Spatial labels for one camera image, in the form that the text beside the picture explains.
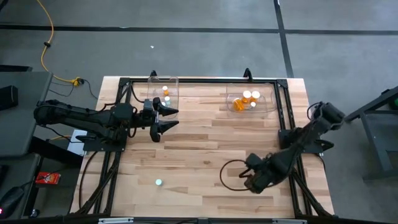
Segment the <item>concrete floor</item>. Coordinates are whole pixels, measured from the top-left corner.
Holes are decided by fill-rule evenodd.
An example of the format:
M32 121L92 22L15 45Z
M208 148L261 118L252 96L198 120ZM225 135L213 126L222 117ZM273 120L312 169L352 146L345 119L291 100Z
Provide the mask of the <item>concrete floor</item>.
M277 29L272 0L43 0L56 25L129 27L218 27ZM280 0L286 29L398 30L395 0ZM35 1L11 1L0 23L41 24L48 20ZM40 54L47 31L0 30L0 64L42 71ZM287 35L294 76L304 78L310 103L330 101L350 113L398 83L398 36ZM168 32L55 33L45 63L56 75L89 80L98 94L104 75L286 77L279 34ZM69 87L52 85L68 93ZM94 108L88 87L70 97L49 93L76 106ZM72 129L56 125L70 134ZM41 138L54 137L38 129ZM335 213L343 218L398 221L398 182L364 183L379 167L363 131L354 121L324 137L335 143L325 153ZM60 199L67 204L67 199ZM68 207L47 215L66 213Z

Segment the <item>wooden tabletop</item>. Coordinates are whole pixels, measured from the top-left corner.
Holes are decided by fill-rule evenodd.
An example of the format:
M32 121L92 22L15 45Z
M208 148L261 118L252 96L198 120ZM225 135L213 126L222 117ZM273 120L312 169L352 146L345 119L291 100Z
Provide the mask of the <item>wooden tabletop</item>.
M104 77L97 110L105 103L115 101L119 78ZM288 79L288 83L296 125L304 126L308 123L304 80ZM245 160L250 152L265 156L279 150L277 112L235 116L226 108L226 84L180 83L179 86L177 119L180 124L168 130L159 143L150 140L148 129L137 130L136 137L127 140L119 166L112 216L294 217L288 180L256 195L249 191L230 191L219 179L220 168L232 159ZM134 89L138 98L146 98L147 84L135 83ZM133 97L131 103L142 108ZM97 153L88 166L83 183L83 203L98 185L103 156L104 153ZM85 156L81 172L88 157ZM305 154L303 164L308 187L324 208L333 213L321 160ZM224 182L232 188L243 188L244 180L237 177L242 170L244 164L231 163L224 170ZM162 179L164 184L156 186L156 179ZM78 188L79 185L71 212L78 210ZM300 208L304 211L301 190L297 192ZM103 197L102 209L106 196L107 193Z

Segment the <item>white bottle cap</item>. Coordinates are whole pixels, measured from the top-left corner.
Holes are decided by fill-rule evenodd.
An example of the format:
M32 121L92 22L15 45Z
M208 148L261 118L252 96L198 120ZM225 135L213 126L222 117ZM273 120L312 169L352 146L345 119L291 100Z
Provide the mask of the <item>white bottle cap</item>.
M160 180L160 179L157 179L157 180L155 181L155 184L158 185L158 186L161 186L161 185L163 184L163 181Z
M251 92L249 90L243 91L243 97L245 97L246 99L251 97Z
M251 92L251 95L253 96L254 99L260 98L260 93L258 91Z

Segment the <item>transparent bin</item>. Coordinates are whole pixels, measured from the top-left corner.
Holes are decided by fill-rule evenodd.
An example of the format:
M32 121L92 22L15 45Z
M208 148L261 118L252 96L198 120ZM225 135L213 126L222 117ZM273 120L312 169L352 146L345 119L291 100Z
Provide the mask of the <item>transparent bin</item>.
M168 95L165 95L164 87L167 87ZM149 77L148 78L148 94L147 98L152 100L159 97L161 102L165 103L166 107L178 109L178 78L177 77ZM173 119L177 114L171 114L162 119Z
M237 111L234 108L236 99L243 99L244 91L258 91L260 97L256 100L256 106L252 107L249 103L243 103L244 109ZM234 84L229 83L226 86L226 105L232 114L259 114L268 113L276 110L274 86L270 83L264 84Z

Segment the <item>yellow cable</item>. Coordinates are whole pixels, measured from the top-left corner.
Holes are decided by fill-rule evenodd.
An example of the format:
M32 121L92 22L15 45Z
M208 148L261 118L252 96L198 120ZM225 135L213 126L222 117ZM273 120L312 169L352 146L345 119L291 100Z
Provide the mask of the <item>yellow cable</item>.
M46 15L47 15L47 17L48 17L48 19L49 19L49 21L50 21L50 24L51 24L51 36L50 36L49 40L47 41L47 43L51 44L52 37L54 36L54 25L53 25L53 23L52 23L52 20L51 20L51 17L50 17L49 12L47 12L47 10L46 10L45 7L43 6L43 4L40 2L40 0L36 0L36 1L37 1L38 4L40 4L40 6L41 6L42 9L44 10L44 12L46 13ZM46 70L46 71L48 72L49 70L48 70L47 67L44 65L44 55L45 55L47 49L48 49L48 47L45 45L45 46L44 46L44 49L43 49L43 52L42 52L42 57L41 57L40 60L41 60L41 62L42 62L42 66L43 66L44 70ZM63 82L72 83L72 84L74 84L75 86L78 86L78 85L79 85L79 82L78 82L79 77L76 77L76 78L73 79L73 80L66 80L66 79L63 79L63 78L60 78L60 77L54 75L54 78L56 78L57 80L61 80L61 81L63 81Z
M57 139L60 139L60 138L65 139L65 138L62 137L62 136L58 136L58 137L52 138L52 139L50 139L50 140L57 140Z

